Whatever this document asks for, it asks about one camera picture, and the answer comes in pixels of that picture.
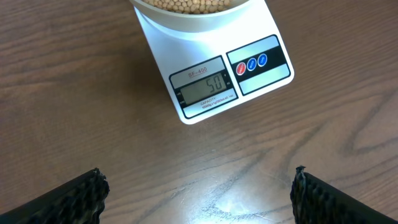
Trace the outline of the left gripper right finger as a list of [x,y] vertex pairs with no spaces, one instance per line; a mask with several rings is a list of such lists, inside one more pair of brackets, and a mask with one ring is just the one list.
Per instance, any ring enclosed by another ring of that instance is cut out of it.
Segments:
[[290,192],[295,224],[397,224],[304,169],[296,168]]

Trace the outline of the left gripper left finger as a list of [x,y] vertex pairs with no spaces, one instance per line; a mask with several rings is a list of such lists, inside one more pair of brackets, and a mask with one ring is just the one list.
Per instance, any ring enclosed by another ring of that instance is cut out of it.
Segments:
[[109,194],[98,168],[1,215],[2,224],[98,224]]

